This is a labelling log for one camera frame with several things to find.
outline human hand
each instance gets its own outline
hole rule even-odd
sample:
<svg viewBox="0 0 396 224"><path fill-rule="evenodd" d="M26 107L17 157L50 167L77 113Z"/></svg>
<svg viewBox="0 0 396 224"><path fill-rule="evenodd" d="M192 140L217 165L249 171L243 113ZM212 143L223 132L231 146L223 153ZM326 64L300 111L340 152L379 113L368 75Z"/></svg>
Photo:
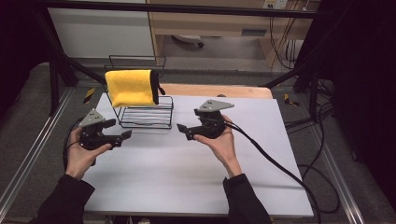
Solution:
<svg viewBox="0 0 396 224"><path fill-rule="evenodd" d="M67 175L71 175L77 180L82 179L96 157L111 149L111 144L105 144L95 150L83 148L79 144L81 130L81 128L76 128L70 133L70 143L72 145L68 149L67 169L65 172Z"/></svg>
<svg viewBox="0 0 396 224"><path fill-rule="evenodd" d="M225 120L231 122L227 116L223 115L223 117ZM226 168L230 178L242 174L239 161L235 154L233 130L230 127L226 127L221 136L216 139L210 139L200 134L195 134L194 139L212 149L216 158L218 158Z"/></svg>

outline floor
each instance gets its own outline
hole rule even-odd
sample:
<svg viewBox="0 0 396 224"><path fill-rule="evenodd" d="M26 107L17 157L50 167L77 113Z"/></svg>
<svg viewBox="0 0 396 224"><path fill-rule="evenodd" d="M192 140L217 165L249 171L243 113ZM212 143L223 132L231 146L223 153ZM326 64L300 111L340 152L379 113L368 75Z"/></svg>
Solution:
<svg viewBox="0 0 396 224"><path fill-rule="evenodd" d="M286 73L288 69L280 65L268 68L264 62L264 55L258 50L259 43L254 38L225 38L203 37L205 46L198 48L192 44L180 42L171 36L165 38L163 52L167 57L165 68L169 71L163 76L163 82L204 83L224 85L257 86L273 80ZM28 176L18 176L25 179L19 189L8 188L18 173L26 155L32 153L31 145L38 144L35 139L40 135L42 127L49 120L50 90L48 86L48 67L38 66L31 73L28 83L21 92L21 97L16 100L7 114L0 119L0 192L14 192L13 198L8 201L0 200L1 212L7 211L6 222L16 221L21 223L35 214L37 207L50 194L56 179L62 173L60 153L55 148L61 148L65 127L75 120L82 111L92 108L98 100L99 91L92 97L89 105L81 102L87 89L92 84L88 79L82 78L79 87L71 90L71 101L64 109L61 118L54 129L49 130L50 137L39 146L40 154L35 155L35 161L26 168L30 170ZM279 108L284 121L304 119L306 115L306 99L308 93L296 94L292 90L295 79L272 89L274 97L278 100ZM324 104L326 96L319 96L318 102ZM290 143L296 160L299 164L308 164L318 152L319 137L325 135L325 153L319 158L316 167L329 177L340 189L346 187L352 201L343 202L341 208L334 214L323 214L324 223L396 223L396 214L389 206L386 198L372 179L370 172L363 163L352 160L352 152L347 145L342 130L335 116L323 120L323 131L314 125L292 133L290 129ZM340 179L334 179L332 168L339 169ZM318 200L323 208L333 209L336 199L332 188L318 174L310 173L306 178L307 184L312 186L318 195ZM359 213L352 214L348 205L355 204ZM85 216L87 223L94 219L104 217ZM315 223L315 218L303 220L277 220L275 223Z"/></svg>

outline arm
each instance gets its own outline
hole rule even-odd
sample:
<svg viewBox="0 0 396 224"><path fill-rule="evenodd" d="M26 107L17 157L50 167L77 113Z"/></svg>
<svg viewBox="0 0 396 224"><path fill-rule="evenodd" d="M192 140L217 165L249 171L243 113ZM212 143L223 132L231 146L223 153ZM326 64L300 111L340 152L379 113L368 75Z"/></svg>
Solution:
<svg viewBox="0 0 396 224"><path fill-rule="evenodd" d="M223 187L230 207L228 216L230 223L271 223L267 211L254 193L248 178L242 174L241 166L236 158L232 129L227 127L216 139L209 139L199 134L196 134L194 139L209 146L227 170L230 179L224 179Z"/></svg>
<svg viewBox="0 0 396 224"><path fill-rule="evenodd" d="M111 148L106 144L96 150L86 150L78 143L80 128L70 134L67 169L58 185L38 209L37 216L30 224L82 224L84 206L94 192L94 188L81 180L94 159Z"/></svg>

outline white table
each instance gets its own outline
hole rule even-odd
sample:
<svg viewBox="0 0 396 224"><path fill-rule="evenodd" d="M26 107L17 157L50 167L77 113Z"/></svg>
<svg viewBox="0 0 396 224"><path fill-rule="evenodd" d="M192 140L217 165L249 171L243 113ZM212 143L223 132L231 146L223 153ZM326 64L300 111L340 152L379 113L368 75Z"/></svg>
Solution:
<svg viewBox="0 0 396 224"><path fill-rule="evenodd" d="M300 177L276 100L173 96L173 128L166 131L134 129L132 137L101 155L84 180L96 191L85 209L108 215L226 216L222 180L227 175L209 147L187 141L176 124L200 125L193 109L208 99L233 103L222 114L239 125L268 154ZM115 118L105 95L97 111ZM106 134L125 132L120 126ZM233 131L242 170L272 217L312 217L304 189L278 170L240 133Z"/></svg>

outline wire rack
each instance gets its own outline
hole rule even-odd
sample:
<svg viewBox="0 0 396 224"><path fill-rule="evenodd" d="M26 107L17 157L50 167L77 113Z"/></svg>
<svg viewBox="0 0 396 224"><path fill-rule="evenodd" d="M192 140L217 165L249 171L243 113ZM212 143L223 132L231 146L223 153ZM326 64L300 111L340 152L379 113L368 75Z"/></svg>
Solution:
<svg viewBox="0 0 396 224"><path fill-rule="evenodd" d="M110 55L109 60L111 64L105 65L107 71L132 69L161 70L165 63L164 57L151 56ZM106 90L106 94L111 103L108 90ZM122 128L171 129L173 108L174 102L171 96L160 96L157 105L113 107L113 110Z"/></svg>

